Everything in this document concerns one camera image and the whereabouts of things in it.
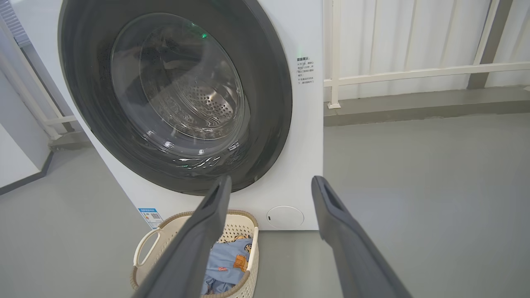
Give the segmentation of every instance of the plastic basket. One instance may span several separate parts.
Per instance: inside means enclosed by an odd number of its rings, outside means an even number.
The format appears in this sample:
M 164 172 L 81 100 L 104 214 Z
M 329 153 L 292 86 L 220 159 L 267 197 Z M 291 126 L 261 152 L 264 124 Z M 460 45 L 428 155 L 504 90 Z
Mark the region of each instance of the plastic basket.
M 184 222 L 191 217 L 193 212 L 184 212 L 164 220 L 156 229 L 147 233 L 136 248 L 131 274 L 131 286 L 134 290 L 142 283 L 151 268 L 160 259 L 167 245 L 173 240 Z M 237 285 L 222 294 L 203 295 L 207 298 L 251 298 L 256 287 L 258 276 L 259 249 L 258 249 L 258 222 L 250 213 L 239 210 L 228 210 L 226 213 L 225 228 L 218 242 L 230 242 L 237 235 L 250 235 L 252 237 L 252 250 L 250 251 L 249 264 L 243 278 Z M 155 243 L 149 249 L 142 262 L 139 261 L 140 252 L 147 239 L 157 234 Z

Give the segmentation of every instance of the blue and white sticker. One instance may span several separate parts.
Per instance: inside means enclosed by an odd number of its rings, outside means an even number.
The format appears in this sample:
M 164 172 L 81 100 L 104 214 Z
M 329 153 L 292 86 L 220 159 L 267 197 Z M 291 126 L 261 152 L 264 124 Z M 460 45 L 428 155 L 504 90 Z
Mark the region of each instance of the blue and white sticker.
M 144 216 L 145 221 L 153 228 L 156 229 L 159 224 L 161 224 L 164 220 L 156 211 L 154 208 L 138 208 L 140 210 L 140 213 Z

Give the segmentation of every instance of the front-loading washing machine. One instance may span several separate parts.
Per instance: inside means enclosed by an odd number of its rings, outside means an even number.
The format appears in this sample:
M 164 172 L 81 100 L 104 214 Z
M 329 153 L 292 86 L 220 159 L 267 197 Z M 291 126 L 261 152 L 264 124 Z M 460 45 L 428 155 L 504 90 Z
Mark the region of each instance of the front-loading washing machine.
M 81 126 L 152 226 L 232 177 L 260 228 L 317 230 L 322 0 L 18 0 Z

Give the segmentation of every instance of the washing machine door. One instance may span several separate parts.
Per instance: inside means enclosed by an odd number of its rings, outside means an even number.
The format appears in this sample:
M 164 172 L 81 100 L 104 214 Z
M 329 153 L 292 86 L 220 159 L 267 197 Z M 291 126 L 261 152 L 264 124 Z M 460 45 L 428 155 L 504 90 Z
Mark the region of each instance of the washing machine door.
M 285 144 L 289 69 L 256 0 L 65 0 L 59 55 L 96 138 L 167 189 L 240 190 Z

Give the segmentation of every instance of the round black door frame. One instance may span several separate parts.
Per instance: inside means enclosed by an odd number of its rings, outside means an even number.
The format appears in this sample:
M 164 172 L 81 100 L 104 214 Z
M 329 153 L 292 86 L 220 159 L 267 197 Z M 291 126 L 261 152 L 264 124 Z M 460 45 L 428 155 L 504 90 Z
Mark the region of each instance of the round black door frame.
M 110 54 L 118 33 L 148 13 L 184 17 L 224 47 L 241 78 L 250 121 L 242 146 L 226 152 L 224 164 L 193 177 L 140 136 L 125 116 L 110 80 Z M 63 75 L 78 111 L 103 146 L 129 169 L 167 189 L 203 195 L 221 174 L 232 191 L 261 178 L 281 153 L 292 115 L 286 55 L 257 0 L 64 0 L 58 49 Z

